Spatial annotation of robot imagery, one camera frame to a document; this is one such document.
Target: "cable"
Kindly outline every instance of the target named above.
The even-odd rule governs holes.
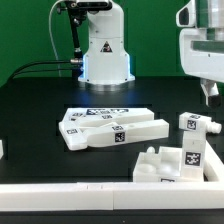
[[[66,0],[58,0],[54,3],[54,5],[51,8],[50,14],[49,14],[49,18],[48,18],[48,28],[49,28],[49,34],[50,34],[50,39],[51,39],[51,44],[52,44],[52,48],[54,51],[54,55],[56,60],[59,60],[59,56],[58,56],[58,52],[55,46],[55,42],[54,42],[54,38],[53,38],[53,34],[52,34],[52,15],[53,15],[53,11],[54,8],[57,6],[57,4],[61,3],[61,2],[65,2]],[[59,76],[61,77],[61,70],[60,70],[61,66],[60,64],[58,64],[58,71],[59,71]]]
[[[73,70],[74,68],[61,68],[60,70],[62,71],[70,71],[70,70]],[[40,69],[40,70],[28,70],[28,71],[24,71],[24,72],[18,72],[18,73],[15,73],[15,76],[17,75],[21,75],[21,74],[26,74],[26,73],[37,73],[37,72],[55,72],[55,71],[58,71],[58,69]]]
[[[8,78],[8,82],[11,81],[16,75],[17,73],[20,73],[22,70],[32,67],[32,66],[36,66],[36,65],[52,65],[52,64],[70,64],[70,61],[36,61],[36,62],[31,62],[28,64],[25,64],[19,68],[17,68]]]

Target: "black cable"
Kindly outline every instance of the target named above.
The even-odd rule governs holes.
[[[21,75],[21,74],[26,74],[26,73],[37,73],[37,72],[56,72],[56,71],[71,71],[74,70],[74,68],[57,68],[57,69],[40,69],[40,70],[28,70],[28,71],[24,71],[24,72],[18,72],[15,73],[15,76],[17,75]]]
[[[36,66],[36,65],[52,65],[52,64],[70,64],[70,61],[35,61],[35,62],[31,62],[28,64],[25,64],[19,68],[17,68],[8,78],[7,82],[13,80],[13,78],[17,75],[17,73],[20,73],[20,71],[32,67],[32,66]]]

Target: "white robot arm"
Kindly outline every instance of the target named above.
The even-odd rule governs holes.
[[[206,104],[219,106],[216,85],[224,83],[224,1],[191,0],[176,16],[184,72],[201,78]]]
[[[73,30],[75,51],[79,50],[76,27],[88,18],[89,49],[83,56],[81,85],[113,91],[134,81],[130,57],[124,49],[124,13],[112,0],[66,1]]]

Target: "black table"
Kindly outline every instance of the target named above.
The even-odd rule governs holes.
[[[170,124],[167,139],[107,148],[68,150],[58,130],[67,108],[147,107]],[[223,123],[224,106],[205,105],[198,79],[137,78],[119,92],[81,89],[71,78],[17,78],[0,88],[0,183],[129,182],[139,152],[182,146],[179,115],[192,112]],[[224,131],[207,140],[224,160]],[[0,213],[0,223],[224,223],[224,210],[132,210]]]

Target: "green wall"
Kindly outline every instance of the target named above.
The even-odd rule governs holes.
[[[19,66],[54,60],[48,34],[48,15],[55,0],[1,0],[0,85]],[[176,12],[185,0],[117,0],[125,2],[125,48],[136,76],[183,75],[180,66]],[[53,16],[53,33],[60,59],[73,55],[66,13]],[[83,50],[88,48],[87,22],[79,29]],[[41,73],[35,76],[56,76]]]

